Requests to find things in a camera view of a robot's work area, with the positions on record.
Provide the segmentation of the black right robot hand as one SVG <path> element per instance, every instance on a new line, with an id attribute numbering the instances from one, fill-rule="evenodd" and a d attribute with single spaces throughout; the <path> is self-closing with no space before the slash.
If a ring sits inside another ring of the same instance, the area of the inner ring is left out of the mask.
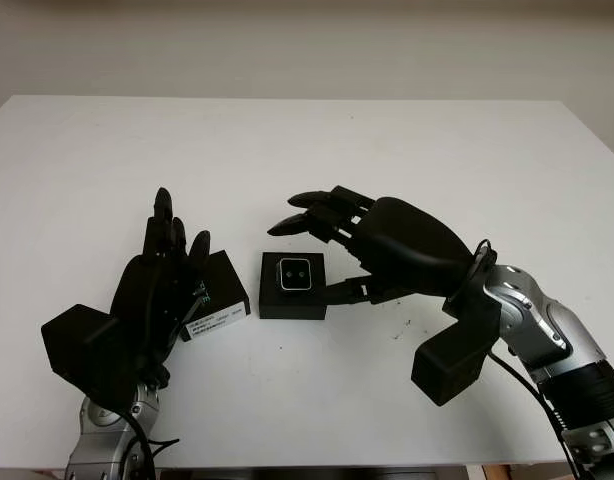
<path id="1" fill-rule="evenodd" d="M 292 196 L 302 211 L 268 230 L 272 236 L 309 233 L 335 241 L 368 274 L 325 286 L 327 305 L 383 303 L 411 294 L 447 298 L 456 293 L 474 263 L 474 254 L 440 220 L 394 197 L 373 200 L 336 186 Z"/>

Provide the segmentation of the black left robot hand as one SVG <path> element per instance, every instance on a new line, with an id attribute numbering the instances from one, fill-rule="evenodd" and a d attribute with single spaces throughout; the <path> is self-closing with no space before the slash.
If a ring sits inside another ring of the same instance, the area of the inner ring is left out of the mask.
<path id="1" fill-rule="evenodd" d="M 159 188 L 142 251 L 126 265 L 110 309 L 126 328 L 139 381 L 152 388 L 168 386 L 165 362 L 184 323 L 204 302 L 210 243 L 210 232 L 202 230 L 187 244 L 171 195 Z"/>

